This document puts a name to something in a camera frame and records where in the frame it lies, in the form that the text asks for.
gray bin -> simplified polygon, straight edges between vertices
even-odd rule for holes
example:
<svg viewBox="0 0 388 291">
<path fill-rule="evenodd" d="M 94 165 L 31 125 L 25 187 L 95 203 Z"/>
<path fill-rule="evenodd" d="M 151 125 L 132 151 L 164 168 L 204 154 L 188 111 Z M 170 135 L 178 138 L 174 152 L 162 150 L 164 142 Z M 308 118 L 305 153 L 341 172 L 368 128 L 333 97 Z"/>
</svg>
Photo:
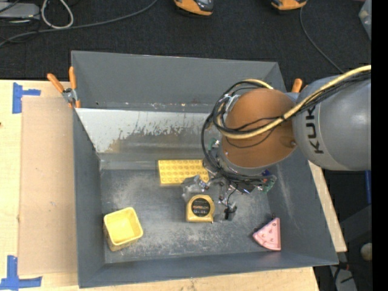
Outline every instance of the gray bin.
<svg viewBox="0 0 388 291">
<path fill-rule="evenodd" d="M 299 150 L 270 171 L 267 193 L 234 195 L 233 221 L 188 223 L 182 189 L 160 186 L 158 159 L 202 159 L 200 129 L 219 96 L 257 78 L 285 91 L 276 62 L 72 52 L 80 287 L 338 263 L 309 164 Z M 102 218 L 133 207 L 144 235 L 110 251 Z M 252 238 L 275 214 L 282 250 Z"/>
</svg>

yellow lego brick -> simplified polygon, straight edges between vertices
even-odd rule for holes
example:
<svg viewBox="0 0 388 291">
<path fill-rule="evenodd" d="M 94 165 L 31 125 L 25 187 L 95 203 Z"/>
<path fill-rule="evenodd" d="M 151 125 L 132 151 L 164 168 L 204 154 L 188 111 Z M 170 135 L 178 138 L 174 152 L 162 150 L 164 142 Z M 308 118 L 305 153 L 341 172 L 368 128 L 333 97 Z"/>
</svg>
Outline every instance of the yellow lego brick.
<svg viewBox="0 0 388 291">
<path fill-rule="evenodd" d="M 162 159 L 158 161 L 160 183 L 181 184 L 186 178 L 199 175 L 204 182 L 209 181 L 209 173 L 201 159 Z"/>
</svg>

blue tape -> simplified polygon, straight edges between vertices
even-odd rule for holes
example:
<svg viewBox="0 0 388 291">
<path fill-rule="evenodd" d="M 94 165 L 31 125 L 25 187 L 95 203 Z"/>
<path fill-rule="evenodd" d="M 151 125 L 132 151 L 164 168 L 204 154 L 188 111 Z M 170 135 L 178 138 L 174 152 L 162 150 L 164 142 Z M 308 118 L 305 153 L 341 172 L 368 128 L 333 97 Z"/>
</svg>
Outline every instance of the blue tape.
<svg viewBox="0 0 388 291">
<path fill-rule="evenodd" d="M 22 112 L 22 97 L 24 95 L 40 96 L 41 91 L 35 89 L 23 90 L 23 86 L 13 83 L 12 113 Z"/>
<path fill-rule="evenodd" d="M 18 258 L 13 255 L 7 257 L 7 277 L 1 279 L 0 290 L 18 291 L 19 288 L 40 287 L 41 283 L 42 277 L 19 279 Z"/>
</svg>

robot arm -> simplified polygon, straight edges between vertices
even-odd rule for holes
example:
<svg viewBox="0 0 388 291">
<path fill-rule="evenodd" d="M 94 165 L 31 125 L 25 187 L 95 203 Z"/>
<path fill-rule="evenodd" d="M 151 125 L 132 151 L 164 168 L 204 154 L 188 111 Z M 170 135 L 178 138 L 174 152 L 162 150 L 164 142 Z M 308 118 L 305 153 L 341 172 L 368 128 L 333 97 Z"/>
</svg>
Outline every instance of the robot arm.
<svg viewBox="0 0 388 291">
<path fill-rule="evenodd" d="M 325 169 L 370 170 L 370 70 L 367 65 L 316 81 L 300 94 L 284 94 L 254 79 L 235 84 L 204 126 L 213 124 L 222 134 L 218 167 L 249 177 L 299 147 Z M 255 88 L 237 96 L 243 84 Z"/>
</svg>

yellow square container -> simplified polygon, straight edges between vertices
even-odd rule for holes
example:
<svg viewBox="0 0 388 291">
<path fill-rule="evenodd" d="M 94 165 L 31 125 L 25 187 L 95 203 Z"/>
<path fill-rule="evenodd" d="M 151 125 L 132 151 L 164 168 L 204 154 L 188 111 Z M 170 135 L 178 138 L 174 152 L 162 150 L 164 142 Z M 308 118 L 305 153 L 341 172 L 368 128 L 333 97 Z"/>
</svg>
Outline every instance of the yellow square container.
<svg viewBox="0 0 388 291">
<path fill-rule="evenodd" d="M 143 229 L 132 207 L 104 216 L 104 234 L 111 251 L 128 247 L 143 236 Z"/>
</svg>

